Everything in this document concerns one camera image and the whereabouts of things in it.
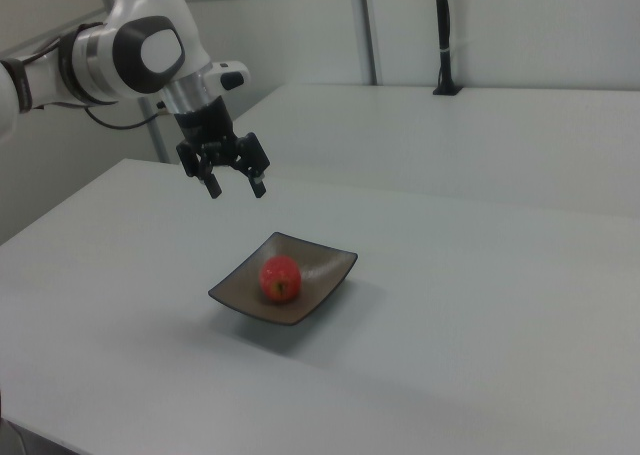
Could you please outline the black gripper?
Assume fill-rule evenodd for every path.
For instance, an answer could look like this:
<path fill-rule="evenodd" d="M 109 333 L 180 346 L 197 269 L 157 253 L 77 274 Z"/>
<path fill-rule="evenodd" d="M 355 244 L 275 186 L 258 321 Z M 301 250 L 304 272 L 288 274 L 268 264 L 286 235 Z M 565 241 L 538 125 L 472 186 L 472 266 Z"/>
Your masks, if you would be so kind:
<path fill-rule="evenodd" d="M 185 173 L 188 177 L 197 178 L 212 199 L 222 194 L 213 174 L 213 165 L 234 165 L 246 176 L 256 198 L 266 194 L 264 173 L 270 166 L 270 160 L 255 133 L 249 132 L 237 140 L 222 98 L 216 98 L 193 112 L 175 114 L 174 118 L 184 136 L 176 151 Z"/>

